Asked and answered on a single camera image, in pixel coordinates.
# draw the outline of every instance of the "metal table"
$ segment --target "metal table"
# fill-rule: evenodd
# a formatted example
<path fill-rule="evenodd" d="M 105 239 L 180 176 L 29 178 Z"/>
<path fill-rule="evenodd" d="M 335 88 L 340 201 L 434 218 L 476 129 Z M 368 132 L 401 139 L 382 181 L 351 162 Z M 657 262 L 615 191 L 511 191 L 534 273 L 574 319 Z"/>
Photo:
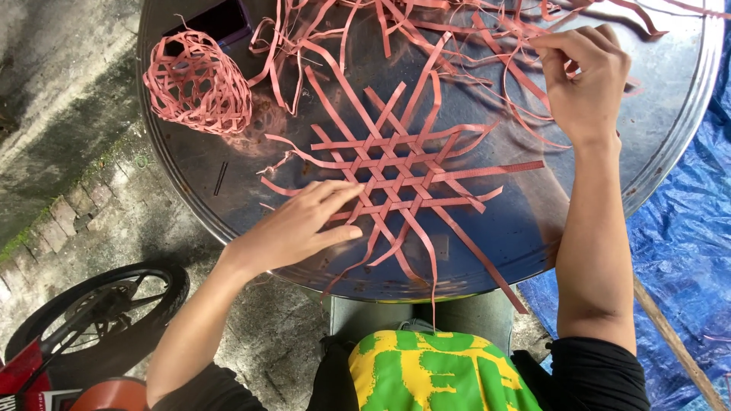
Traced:
<path fill-rule="evenodd" d="M 174 14 L 191 17 L 217 1 L 157 0 L 144 3 L 137 45 L 137 81 L 143 108 L 148 108 L 150 104 L 149 94 L 140 76 L 149 66 L 150 50 L 160 40 L 162 33 L 180 24 L 180 18 Z M 255 26 L 261 18 L 273 17 L 275 14 L 275 1 L 244 0 L 244 4 L 249 8 Z M 651 14 L 656 26 L 660 30 L 670 30 L 669 34 L 654 42 L 645 41 L 638 33 L 638 30 L 641 31 L 641 21 L 629 10 L 608 2 L 593 5 L 589 12 L 567 25 L 570 29 L 614 21 L 622 45 L 633 58 L 630 75 L 643 82 L 641 87 L 644 92 L 623 101 L 618 122 L 623 143 L 621 181 L 627 216 L 652 194 L 689 144 L 711 97 L 723 33 L 723 22 L 719 19 L 691 16 L 662 0 L 648 0 L 643 2 L 643 6 Z M 722 2 L 706 0 L 705 6 L 721 10 Z M 348 7 L 332 9 L 333 15 L 329 19 L 333 27 L 344 25 L 349 10 Z M 438 37 L 428 32 L 425 32 L 425 36 L 432 43 Z M 393 56 L 386 60 L 373 9 L 358 11 L 346 51 L 346 76 L 356 92 L 371 86 L 384 100 L 399 82 L 404 81 L 407 89 L 401 101 L 405 102 L 411 95 L 426 56 L 411 46 L 403 35 L 396 33 L 391 38 Z M 244 76 L 251 78 L 261 71 L 264 58 L 250 54 L 248 41 L 247 38 L 236 42 L 224 51 L 237 62 Z M 327 40 L 322 44 L 337 58 L 339 39 Z M 472 43 L 466 45 L 463 51 L 473 57 L 491 53 L 487 47 Z M 319 57 L 311 52 L 306 57 L 319 61 Z M 313 68 L 333 78 L 329 67 Z M 295 64 L 287 62 L 284 65 L 281 78 L 286 98 L 291 98 L 294 91 L 295 69 Z M 489 64 L 479 68 L 479 75 L 498 80 L 501 71 L 502 65 Z M 544 81 L 539 70 L 527 67 L 525 71 L 543 87 Z M 323 83 L 325 93 L 336 104 L 349 127 L 360 133 L 356 137 L 364 139 L 366 128 L 358 126 L 360 123 L 356 113 L 345 96 L 341 95 L 337 82 Z M 266 140 L 265 132 L 284 135 L 306 151 L 310 143 L 320 142 L 311 131 L 310 124 L 320 124 L 333 138 L 342 138 L 335 133 L 333 122 L 311 88 L 308 89 L 310 85 L 307 81 L 303 87 L 298 116 L 292 117 L 273 101 L 268 80 L 255 86 L 252 89 L 254 119 L 242 138 L 222 138 L 195 132 L 179 124 L 161 121 L 150 110 L 143 109 L 154 150 L 175 189 L 206 228 L 224 244 L 245 233 L 268 212 L 260 203 L 277 207 L 286 200 L 261 184 L 259 176 L 255 174 L 268 165 L 276 164 L 288 149 L 283 143 Z M 508 89 L 518 104 L 537 110 L 535 98 L 526 96 L 512 79 L 509 79 Z M 442 109 L 434 130 L 446 129 L 455 124 L 503 119 L 476 149 L 464 156 L 445 160 L 442 165 L 445 169 L 461 170 L 536 159 L 545 159 L 547 165 L 543 170 L 462 180 L 464 186 L 476 195 L 498 186 L 504 186 L 504 191 L 485 204 L 487 211 L 482 215 L 467 205 L 448 208 L 450 215 L 496 264 L 509 283 L 520 282 L 552 268 L 571 193 L 573 151 L 538 144 L 517 122 L 511 121 L 502 108 L 477 100 L 473 88 L 443 81 L 442 93 Z M 410 132 L 420 128 L 418 119 L 428 112 L 431 99 L 432 92 L 427 87 L 424 93 L 426 103 L 418 110 L 417 120 L 412 122 Z M 403 110 L 403 104 L 395 111 L 400 113 L 400 110 Z M 536 130 L 549 140 L 569 143 L 555 124 Z M 228 167 L 220 185 L 220 193 L 216 196 L 214 190 L 222 162 L 228 162 Z M 416 175 L 424 172 L 414 170 Z M 369 173 L 361 173 L 357 176 L 367 181 Z M 391 170 L 387 168 L 386 177 L 395 177 L 395 173 L 390 176 L 389 173 Z M 321 170 L 300 158 L 291 159 L 268 177 L 288 188 L 300 188 L 312 180 L 343 178 L 340 171 Z M 454 195 L 446 185 L 433 186 L 430 191 L 435 196 Z M 403 200 L 411 200 L 414 193 L 402 189 L 400 195 Z M 397 233 L 403 220 L 401 216 L 393 214 L 389 215 L 387 223 L 392 232 Z M 427 230 L 436 247 L 439 259 L 436 294 L 439 299 L 464 297 L 496 288 L 477 258 L 434 212 L 422 209 L 417 221 Z M 366 233 L 361 241 L 325 250 L 300 264 L 278 270 L 276 275 L 313 290 L 324 290 L 334 276 L 360 260 L 365 253 L 366 239 L 373 222 L 370 217 L 362 216 L 356 224 Z M 382 237 L 376 245 L 374 256 L 388 248 L 388 243 Z M 409 235 L 404 244 L 404 253 L 417 273 L 430 278 L 428 255 L 417 236 Z M 428 288 L 406 278 L 395 258 L 377 267 L 362 266 L 351 270 L 332 289 L 332 294 L 336 296 L 381 302 L 414 303 L 427 300 L 429 293 Z"/>

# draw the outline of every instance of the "wooden stick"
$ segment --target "wooden stick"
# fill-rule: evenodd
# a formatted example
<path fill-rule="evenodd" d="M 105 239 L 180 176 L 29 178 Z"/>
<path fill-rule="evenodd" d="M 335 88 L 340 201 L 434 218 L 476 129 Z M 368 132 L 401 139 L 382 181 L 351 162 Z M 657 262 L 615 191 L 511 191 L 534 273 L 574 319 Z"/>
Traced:
<path fill-rule="evenodd" d="M 708 376 L 705 375 L 705 372 L 700 369 L 698 363 L 696 363 L 695 360 L 693 360 L 693 357 L 690 356 L 690 353 L 686 350 L 680 337 L 675 330 L 673 330 L 673 327 L 667 321 L 667 318 L 665 318 L 662 312 L 660 312 L 660 308 L 647 293 L 647 290 L 645 290 L 645 287 L 642 285 L 637 276 L 635 276 L 635 298 L 645 310 L 647 316 L 650 317 L 650 320 L 652 320 L 655 324 L 657 331 L 660 332 L 660 335 L 662 335 L 662 338 L 665 342 L 667 342 L 667 345 L 670 346 L 670 349 L 678 358 L 678 361 L 680 361 L 681 365 L 690 376 L 690 379 L 693 380 L 696 387 L 700 390 L 700 393 L 703 394 L 703 397 L 705 397 L 705 400 L 711 409 L 713 411 L 728 411 L 724 400 L 721 399 L 719 393 L 713 389 L 713 384 L 708 379 Z"/>

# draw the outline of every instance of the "black sleeve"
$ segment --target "black sleeve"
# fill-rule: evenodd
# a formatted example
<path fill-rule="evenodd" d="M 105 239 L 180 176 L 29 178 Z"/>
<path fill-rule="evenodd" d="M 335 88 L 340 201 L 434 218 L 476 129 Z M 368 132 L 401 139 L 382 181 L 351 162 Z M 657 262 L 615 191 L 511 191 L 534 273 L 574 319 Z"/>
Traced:
<path fill-rule="evenodd" d="M 590 411 L 650 410 L 645 372 L 631 352 L 585 337 L 557 339 L 550 349 L 553 380 Z"/>
<path fill-rule="evenodd" d="M 187 384 L 163 397 L 152 411 L 267 411 L 235 378 L 235 372 L 211 363 Z"/>

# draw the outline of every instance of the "plastic strip scrap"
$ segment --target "plastic strip scrap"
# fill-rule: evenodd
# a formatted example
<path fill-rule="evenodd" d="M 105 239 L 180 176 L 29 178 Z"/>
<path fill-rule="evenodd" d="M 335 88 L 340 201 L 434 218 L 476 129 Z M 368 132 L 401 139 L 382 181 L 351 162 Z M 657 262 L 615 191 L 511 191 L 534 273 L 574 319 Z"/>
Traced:
<path fill-rule="evenodd" d="M 275 136 L 275 135 L 266 135 L 268 139 L 271 140 L 277 140 L 281 141 L 283 143 L 287 143 L 291 145 L 292 151 L 296 153 L 298 156 L 313 162 L 315 165 L 318 165 L 320 167 L 324 168 L 330 168 L 330 169 L 338 169 L 343 170 L 343 173 L 348 181 L 354 181 L 356 182 L 355 174 L 354 172 L 358 168 L 367 167 L 369 171 L 371 172 L 371 178 L 369 179 L 368 183 L 365 186 L 365 189 L 363 193 L 361 193 L 359 197 L 359 201 L 357 205 L 355 206 L 353 211 L 349 212 L 343 212 L 336 214 L 332 217 L 331 220 L 341 220 L 341 219 L 347 219 L 346 224 L 350 224 L 359 216 L 363 215 L 369 215 L 371 216 L 375 221 L 375 226 L 373 231 L 371 232 L 371 236 L 368 239 L 368 248 L 366 251 L 366 254 L 364 258 L 357 264 L 349 267 L 346 269 L 343 273 L 339 274 L 325 289 L 324 293 L 329 293 L 332 286 L 350 269 L 362 265 L 366 261 L 368 261 L 371 258 L 371 255 L 374 250 L 374 245 L 376 243 L 377 238 L 379 237 L 380 233 L 383 233 L 386 239 L 391 243 L 392 247 L 383 256 L 373 261 L 370 265 L 376 265 L 380 262 L 382 262 L 385 258 L 388 258 L 391 255 L 395 255 L 397 261 L 399 262 L 399 265 L 404 270 L 404 273 L 411 279 L 415 279 L 417 281 L 423 281 L 419 276 L 417 276 L 413 270 L 409 267 L 408 262 L 406 261 L 406 258 L 401 251 L 401 245 L 404 242 L 404 239 L 406 237 L 406 234 L 409 230 L 414 230 L 416 234 L 420 237 L 422 240 L 425 248 L 427 249 L 429 253 L 429 260 L 431 264 L 431 271 L 432 271 L 432 282 L 431 282 L 431 295 L 432 295 L 432 303 L 435 301 L 435 294 L 436 294 L 436 286 L 438 284 L 438 273 L 436 270 L 436 255 L 433 249 L 433 244 L 429 240 L 428 235 L 424 231 L 423 228 L 417 223 L 416 219 L 414 218 L 415 214 L 418 212 L 419 208 L 423 207 L 429 207 L 432 208 L 444 221 L 446 224 L 448 224 L 457 234 L 457 236 L 465 243 L 465 245 L 470 248 L 470 250 L 475 253 L 477 258 L 482 262 L 482 264 L 487 269 L 488 273 L 492 276 L 496 284 L 506 293 L 508 298 L 513 302 L 516 309 L 521 312 L 525 313 L 526 310 L 520 303 L 520 301 L 517 299 L 515 294 L 512 292 L 510 287 L 508 287 L 507 283 L 502 279 L 502 277 L 499 275 L 497 269 L 495 266 L 490 262 L 490 260 L 482 253 L 482 251 L 477 247 L 477 245 L 467 236 L 467 234 L 457 225 L 457 223 L 449 216 L 449 214 L 443 209 L 443 206 L 452 206 L 457 204 L 472 204 L 475 208 L 480 210 L 481 212 L 484 211 L 484 205 L 482 202 L 486 200 L 490 200 L 491 198 L 495 197 L 501 192 L 501 188 L 498 188 L 496 190 L 493 190 L 490 193 L 487 193 L 486 195 L 481 196 L 474 196 L 471 193 L 469 193 L 464 187 L 462 187 L 457 180 L 462 178 L 472 178 L 472 177 L 479 177 L 479 176 L 488 176 L 493 174 L 502 174 L 502 173 L 514 173 L 518 171 L 524 171 L 524 170 L 535 170 L 537 168 L 544 167 L 543 161 L 536 161 L 536 162 L 527 162 L 522 163 L 519 165 L 508 165 L 508 166 L 498 166 L 498 167 L 482 167 L 482 168 L 476 168 L 471 170 L 459 170 L 459 171 L 451 171 L 447 172 L 446 170 L 443 170 L 440 167 L 440 163 L 448 157 L 453 157 L 456 155 L 461 155 L 469 152 L 470 149 L 475 147 L 483 138 L 485 135 L 487 135 L 492 128 L 496 126 L 495 124 L 491 125 L 475 125 L 475 124 L 463 124 L 460 126 L 453 127 L 449 130 L 449 132 L 432 132 L 431 127 L 433 123 L 436 120 L 437 113 L 439 112 L 439 107 L 441 103 L 441 90 L 439 85 L 439 76 L 436 74 L 435 71 L 431 69 L 431 67 L 437 62 L 437 56 L 441 52 L 441 49 L 443 48 L 446 41 L 450 38 L 449 33 L 445 33 L 442 38 L 439 40 L 436 46 L 432 46 L 430 58 L 428 60 L 427 65 L 424 67 L 422 74 L 417 82 L 417 85 L 414 90 L 414 94 L 412 95 L 411 99 L 406 105 L 406 109 L 404 111 L 404 114 L 401 117 L 401 120 L 398 120 L 391 110 L 393 109 L 394 105 L 398 101 L 399 97 L 403 93 L 404 89 L 406 88 L 404 83 L 399 84 L 399 86 L 394 91 L 393 95 L 389 99 L 388 103 L 383 103 L 378 96 L 375 94 L 375 92 L 367 88 L 365 90 L 366 96 L 371 100 L 371 102 L 381 111 L 381 114 L 379 115 L 377 121 L 373 122 L 371 120 L 371 117 L 366 112 L 366 109 L 363 107 L 360 100 L 355 95 L 355 92 L 352 90 L 350 85 L 348 84 L 346 78 L 344 77 L 343 73 L 340 70 L 340 67 L 338 63 L 335 61 L 335 59 L 324 49 L 321 48 L 318 45 L 315 45 L 312 42 L 309 42 L 308 40 L 303 40 L 300 44 L 308 48 L 309 50 L 312 50 L 319 55 L 321 55 L 326 62 L 330 65 L 330 67 L 333 70 L 333 73 L 335 74 L 335 77 L 338 79 L 338 82 L 340 83 L 340 86 L 342 87 L 345 94 L 348 96 L 348 99 L 355 107 L 356 111 L 359 113 L 361 119 L 363 120 L 366 128 L 370 132 L 370 135 L 365 140 L 357 140 L 355 136 L 352 134 L 352 132 L 348 129 L 347 125 L 343 122 L 342 118 L 340 118 L 337 110 L 331 105 L 328 98 L 325 96 L 322 87 L 319 85 L 317 79 L 314 76 L 314 73 L 310 67 L 305 67 L 305 74 L 308 78 L 308 81 L 312 85 L 312 88 L 315 92 L 315 94 L 318 95 L 320 98 L 325 110 L 328 112 L 330 117 L 332 118 L 335 125 L 339 128 L 343 136 L 346 138 L 346 142 L 342 143 L 334 143 L 332 140 L 327 136 L 327 134 L 322 130 L 321 127 L 319 127 L 316 124 L 312 125 L 312 129 L 316 132 L 316 134 L 320 137 L 322 140 L 322 143 L 314 144 L 312 145 L 311 149 L 313 150 L 328 150 L 334 158 L 334 162 L 327 162 L 322 161 L 319 159 L 314 158 L 312 155 L 307 154 L 303 151 L 301 151 L 299 148 L 297 148 L 291 141 L 284 137 Z M 422 90 L 424 89 L 424 86 L 427 82 L 427 80 L 431 79 L 431 83 L 434 89 L 434 102 L 433 107 L 425 121 L 424 127 L 421 129 L 420 133 L 416 136 L 409 135 L 409 133 L 406 131 L 406 127 L 404 126 L 404 123 L 407 123 L 413 113 L 414 106 L 416 105 L 417 100 L 420 98 L 420 95 L 422 93 Z M 391 138 L 384 138 L 381 135 L 380 129 L 385 125 L 385 122 L 389 121 L 391 125 L 395 129 L 395 134 Z M 465 131 L 475 131 L 480 132 L 480 137 L 477 139 L 477 142 L 473 142 L 472 144 L 468 145 L 465 148 L 462 148 L 461 150 L 453 150 L 454 145 L 457 143 L 459 137 L 462 135 Z M 444 144 L 442 149 L 439 153 L 434 154 L 427 154 L 422 150 L 422 144 L 430 138 L 443 138 L 447 137 L 447 142 Z M 393 151 L 394 147 L 398 143 L 407 143 L 410 147 L 410 152 L 407 157 L 397 157 Z M 368 155 L 368 149 L 371 147 L 378 146 L 381 147 L 384 155 L 380 159 L 371 159 Z M 356 150 L 356 153 L 358 157 L 352 161 L 352 162 L 345 162 L 343 160 L 342 155 L 338 152 L 338 148 L 343 147 L 349 147 L 354 148 Z M 428 168 L 429 171 L 427 172 L 426 176 L 423 177 L 416 177 L 413 176 L 413 174 L 410 171 L 410 167 L 413 164 L 416 163 L 423 163 Z M 388 165 L 394 165 L 399 171 L 399 175 L 396 179 L 393 180 L 386 180 L 385 177 L 382 175 L 382 171 L 384 167 Z M 272 183 L 271 181 L 267 180 L 266 177 L 262 177 L 261 179 L 262 183 L 269 186 L 273 191 L 278 192 L 283 195 L 296 195 L 298 190 L 292 190 L 292 189 L 284 189 L 282 187 L 277 186 L 276 184 Z M 443 181 L 446 184 L 449 184 L 455 191 L 457 191 L 460 194 L 460 197 L 454 197 L 454 198 L 447 198 L 447 199 L 434 199 L 431 197 L 431 195 L 428 193 L 427 188 L 436 182 Z M 417 191 L 417 196 L 414 200 L 411 201 L 403 201 L 398 196 L 398 191 L 403 186 L 412 186 Z M 370 199 L 369 196 L 372 193 L 374 189 L 383 189 L 387 194 L 387 199 L 383 205 L 374 205 Z M 385 217 L 387 216 L 387 213 L 389 211 L 398 211 L 405 220 L 404 226 L 401 228 L 400 233 L 398 234 L 398 237 L 396 238 L 386 227 L 385 224 Z"/>

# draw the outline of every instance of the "forearm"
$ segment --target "forearm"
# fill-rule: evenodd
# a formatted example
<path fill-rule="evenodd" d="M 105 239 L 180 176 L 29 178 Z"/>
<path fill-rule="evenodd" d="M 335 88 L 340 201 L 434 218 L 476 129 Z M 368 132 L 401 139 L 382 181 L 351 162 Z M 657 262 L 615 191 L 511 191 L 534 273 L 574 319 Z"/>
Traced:
<path fill-rule="evenodd" d="M 170 322 L 147 372 L 148 404 L 182 387 L 198 375 L 219 348 L 226 317 L 246 284 L 232 269 L 217 265 Z"/>
<path fill-rule="evenodd" d="M 632 351 L 632 257 L 616 142 L 575 149 L 574 186 L 556 261 L 558 334 L 595 336 Z"/>

